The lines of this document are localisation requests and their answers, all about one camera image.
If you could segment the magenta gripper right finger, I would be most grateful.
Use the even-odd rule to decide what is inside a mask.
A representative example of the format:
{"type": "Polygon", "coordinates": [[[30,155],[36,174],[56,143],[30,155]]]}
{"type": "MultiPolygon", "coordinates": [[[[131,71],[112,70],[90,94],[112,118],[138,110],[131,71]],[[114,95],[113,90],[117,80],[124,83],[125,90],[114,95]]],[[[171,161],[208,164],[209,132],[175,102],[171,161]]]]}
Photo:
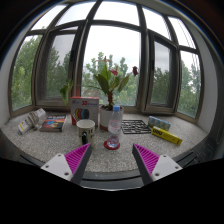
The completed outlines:
{"type": "Polygon", "coordinates": [[[138,144],[133,145],[132,153],[145,185],[182,169],[182,167],[167,154],[158,155],[138,144]]]}

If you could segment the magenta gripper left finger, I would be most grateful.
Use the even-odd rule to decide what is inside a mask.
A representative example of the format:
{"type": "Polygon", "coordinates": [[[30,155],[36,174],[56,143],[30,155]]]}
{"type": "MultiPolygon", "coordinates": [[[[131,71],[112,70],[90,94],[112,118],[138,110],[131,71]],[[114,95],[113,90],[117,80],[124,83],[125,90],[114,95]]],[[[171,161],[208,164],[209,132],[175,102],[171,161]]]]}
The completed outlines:
{"type": "Polygon", "coordinates": [[[66,155],[56,154],[41,169],[79,185],[91,152],[91,144],[87,143],[66,155]]]}

